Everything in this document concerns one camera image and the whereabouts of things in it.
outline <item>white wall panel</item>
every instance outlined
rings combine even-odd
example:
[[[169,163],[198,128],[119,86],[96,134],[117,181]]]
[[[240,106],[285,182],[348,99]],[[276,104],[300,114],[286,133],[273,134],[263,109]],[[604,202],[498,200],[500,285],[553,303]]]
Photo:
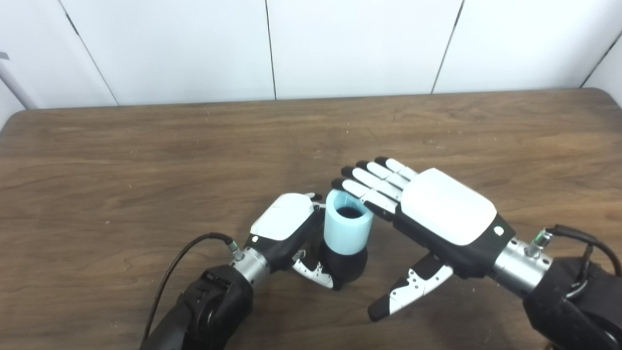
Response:
[[[430,93],[461,0],[267,0],[277,98]]]
[[[0,0],[0,52],[28,108],[116,105],[57,0]]]
[[[620,0],[466,0],[434,92],[579,87],[620,31]]]
[[[24,106],[22,106],[4,82],[0,80],[0,131],[2,131],[4,124],[14,113],[23,109]]]
[[[121,105],[274,99],[262,0],[62,0]]]
[[[622,106],[622,40],[605,56],[585,87],[601,88]]]

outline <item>black cable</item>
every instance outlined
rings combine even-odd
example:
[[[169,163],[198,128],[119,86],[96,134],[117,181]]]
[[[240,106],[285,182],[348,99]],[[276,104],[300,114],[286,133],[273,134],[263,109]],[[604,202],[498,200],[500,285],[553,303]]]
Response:
[[[555,225],[555,227],[548,228],[546,231],[554,235],[576,239],[600,249],[603,253],[605,253],[605,255],[607,255],[609,260],[611,260],[616,276],[622,277],[622,264],[620,264],[618,256],[613,252],[613,250],[611,250],[611,248],[609,248],[609,246],[607,246],[607,244],[599,241],[596,237],[581,230],[573,229],[572,227],[564,225]]]
[[[177,254],[172,263],[170,263],[168,270],[164,273],[164,277],[162,277],[162,281],[160,282],[160,286],[157,287],[157,292],[155,293],[155,300],[153,305],[151,305],[151,310],[149,311],[149,317],[147,318],[147,324],[145,325],[145,331],[142,335],[141,345],[147,340],[149,337],[149,332],[151,331],[151,324],[154,321],[154,317],[156,316],[157,305],[160,302],[160,298],[162,297],[162,292],[164,292],[164,287],[169,280],[171,273],[179,263],[179,261],[183,258],[184,255],[190,250],[190,248],[194,247],[197,243],[206,239],[219,239],[223,241],[226,245],[233,243],[233,239],[225,234],[219,234],[217,232],[210,232],[209,234],[201,235],[192,242],[188,243],[180,252]]]

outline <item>wood grain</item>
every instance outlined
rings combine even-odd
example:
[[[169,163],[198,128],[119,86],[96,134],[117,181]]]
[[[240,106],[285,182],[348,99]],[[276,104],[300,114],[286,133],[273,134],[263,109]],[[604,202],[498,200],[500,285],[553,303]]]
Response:
[[[622,254],[621,117],[591,89],[21,112],[0,133],[0,348],[137,349],[185,243],[242,241],[279,194],[326,194],[342,166],[378,155],[451,174],[523,240],[559,222]],[[339,293],[272,275],[228,349],[544,346],[491,280],[452,277],[370,323],[366,307],[425,252],[380,220],[368,248],[364,275]],[[558,239],[549,253],[581,251]],[[228,260],[213,242],[188,254],[162,310]]]

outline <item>black cup base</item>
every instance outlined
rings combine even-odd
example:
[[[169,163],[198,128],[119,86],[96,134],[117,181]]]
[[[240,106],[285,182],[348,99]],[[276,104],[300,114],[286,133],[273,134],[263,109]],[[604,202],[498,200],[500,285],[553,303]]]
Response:
[[[324,240],[320,244],[319,258],[333,279],[349,283],[359,278],[367,265],[367,247],[353,255],[341,255],[328,248]]]

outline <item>silver cylinder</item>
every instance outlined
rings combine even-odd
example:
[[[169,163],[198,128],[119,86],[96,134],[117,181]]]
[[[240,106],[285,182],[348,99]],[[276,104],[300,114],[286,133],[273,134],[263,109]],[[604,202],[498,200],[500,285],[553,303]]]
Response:
[[[253,289],[270,274],[268,261],[253,248],[244,249],[242,259],[233,260],[230,265],[244,276]]]
[[[542,280],[553,259],[540,253],[526,254],[528,244],[512,239],[503,249],[488,276],[519,298],[527,296]]]

